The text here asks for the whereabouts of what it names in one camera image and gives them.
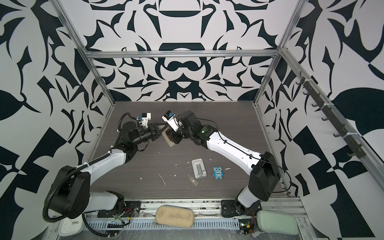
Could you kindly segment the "white remote control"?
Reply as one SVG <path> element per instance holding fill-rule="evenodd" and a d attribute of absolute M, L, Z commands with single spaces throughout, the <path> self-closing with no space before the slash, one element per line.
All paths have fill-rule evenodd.
<path fill-rule="evenodd" d="M 162 131 L 162 136 L 165 139 L 166 143 L 169 145 L 169 147 L 173 147 L 176 145 L 176 143 L 171 139 L 171 137 L 167 134 L 167 131 L 169 130 L 169 127 L 165 127 L 165 129 Z"/>

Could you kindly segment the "remote battery cover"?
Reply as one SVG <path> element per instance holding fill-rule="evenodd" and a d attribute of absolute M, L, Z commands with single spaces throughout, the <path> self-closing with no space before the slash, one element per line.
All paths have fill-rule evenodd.
<path fill-rule="evenodd" d="M 196 180 L 195 178 L 190 177 L 189 180 L 190 180 L 190 182 L 191 182 L 195 187 L 197 187 L 197 186 L 199 185 L 199 183 L 197 182 L 197 180 Z"/>

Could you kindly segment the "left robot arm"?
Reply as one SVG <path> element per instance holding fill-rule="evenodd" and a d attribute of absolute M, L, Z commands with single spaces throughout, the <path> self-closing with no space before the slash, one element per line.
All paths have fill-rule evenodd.
<path fill-rule="evenodd" d="M 86 212 L 122 212 L 123 196 L 116 192 L 91 193 L 91 185 L 111 170 L 129 162 L 138 146 L 155 141 L 167 128 L 166 123 L 149 123 L 146 129 L 135 122 L 119 127 L 115 144 L 101 157 L 77 167 L 61 168 L 51 186 L 43 206 L 43 219 L 48 223 L 64 218 L 75 219 Z"/>

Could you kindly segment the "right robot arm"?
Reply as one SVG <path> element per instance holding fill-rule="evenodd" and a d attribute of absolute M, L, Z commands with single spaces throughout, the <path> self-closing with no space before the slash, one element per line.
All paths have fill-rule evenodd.
<path fill-rule="evenodd" d="M 217 125 L 203 125 L 191 111 L 178 116 L 167 111 L 162 119 L 170 127 L 166 135 L 172 143 L 190 139 L 196 145 L 227 158 L 250 176 L 248 185 L 237 196 L 240 205 L 250 208 L 257 201 L 269 200 L 281 179 L 280 167 L 271 153 L 261 154 L 237 144 L 225 137 Z"/>

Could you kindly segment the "blue owl figurine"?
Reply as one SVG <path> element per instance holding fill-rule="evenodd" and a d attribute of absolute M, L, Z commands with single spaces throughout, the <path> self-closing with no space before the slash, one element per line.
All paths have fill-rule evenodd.
<path fill-rule="evenodd" d="M 221 180 L 224 176 L 222 167 L 213 167 L 213 175 L 216 180 Z"/>

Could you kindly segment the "tan sponge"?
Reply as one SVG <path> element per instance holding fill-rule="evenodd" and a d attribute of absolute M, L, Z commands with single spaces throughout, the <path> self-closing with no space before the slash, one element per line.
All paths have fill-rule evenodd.
<path fill-rule="evenodd" d="M 194 225 L 195 214 L 192 210 L 177 206 L 164 205 L 158 208 L 155 223 L 170 227 L 188 229 Z"/>

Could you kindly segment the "small circuit board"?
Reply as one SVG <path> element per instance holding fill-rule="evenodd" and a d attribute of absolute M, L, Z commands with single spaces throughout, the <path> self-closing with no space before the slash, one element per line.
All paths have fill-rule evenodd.
<path fill-rule="evenodd" d="M 255 219 L 240 219 L 239 230 L 243 235 L 250 235 L 256 229 Z"/>

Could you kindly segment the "white square clock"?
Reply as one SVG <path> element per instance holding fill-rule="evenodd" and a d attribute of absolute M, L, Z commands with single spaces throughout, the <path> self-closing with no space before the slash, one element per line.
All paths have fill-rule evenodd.
<path fill-rule="evenodd" d="M 75 219 L 65 218 L 60 221 L 59 236 L 69 237 L 81 233 L 85 228 L 84 221 L 81 216 Z"/>

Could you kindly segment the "pale green sponge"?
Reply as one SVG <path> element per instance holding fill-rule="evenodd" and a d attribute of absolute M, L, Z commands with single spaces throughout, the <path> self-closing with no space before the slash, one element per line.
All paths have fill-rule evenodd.
<path fill-rule="evenodd" d="M 257 212 L 256 220 L 261 232 L 292 236 L 299 234 L 296 218 L 291 215 L 261 210 Z"/>

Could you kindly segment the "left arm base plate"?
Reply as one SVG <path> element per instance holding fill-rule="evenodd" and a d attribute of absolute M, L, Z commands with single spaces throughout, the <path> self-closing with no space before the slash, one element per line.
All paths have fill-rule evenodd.
<path fill-rule="evenodd" d="M 112 218 L 118 215 L 121 218 L 133 217 L 141 210 L 140 201 L 119 201 L 111 210 L 100 210 L 98 218 Z"/>

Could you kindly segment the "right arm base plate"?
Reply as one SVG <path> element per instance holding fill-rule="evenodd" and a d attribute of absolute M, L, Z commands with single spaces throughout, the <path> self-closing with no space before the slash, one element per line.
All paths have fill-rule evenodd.
<path fill-rule="evenodd" d="M 256 201 L 249 208 L 244 207 L 238 200 L 221 200 L 221 215 L 224 218 L 238 216 L 255 216 L 262 210 L 261 202 Z"/>

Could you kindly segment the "black wall hook rail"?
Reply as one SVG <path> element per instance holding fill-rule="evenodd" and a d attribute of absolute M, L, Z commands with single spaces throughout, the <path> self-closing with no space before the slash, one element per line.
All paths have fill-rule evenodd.
<path fill-rule="evenodd" d="M 302 75 L 302 72 L 300 72 L 300 81 L 297 85 L 302 85 L 307 91 L 304 95 L 311 96 L 315 101 L 315 104 L 312 104 L 312 106 L 323 112 L 325 118 L 322 118 L 322 121 L 329 121 L 333 125 L 337 131 L 333 136 L 335 138 L 342 138 L 349 146 L 351 150 L 347 152 L 347 155 L 359 159 L 366 157 L 367 154 L 363 149 L 363 145 L 358 140 L 358 134 L 353 131 L 351 127 L 347 126 L 347 122 L 342 117 L 340 111 L 331 103 L 328 97 L 324 95 L 316 82 L 313 79 L 306 79 Z"/>

